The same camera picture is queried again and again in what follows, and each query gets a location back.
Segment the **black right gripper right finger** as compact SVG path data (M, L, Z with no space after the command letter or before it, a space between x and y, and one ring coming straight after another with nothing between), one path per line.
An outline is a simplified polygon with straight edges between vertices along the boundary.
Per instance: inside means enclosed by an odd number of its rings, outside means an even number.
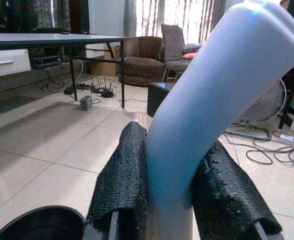
M203 240L281 240L282 227L256 186L215 142L193 178L193 209Z

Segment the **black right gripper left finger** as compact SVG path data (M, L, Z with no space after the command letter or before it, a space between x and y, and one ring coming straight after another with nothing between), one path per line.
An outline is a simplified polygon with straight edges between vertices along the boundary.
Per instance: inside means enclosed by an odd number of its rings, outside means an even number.
M147 224L147 130L131 121L98 175L88 214L86 239L105 240L113 213L118 213L118 239L144 240Z

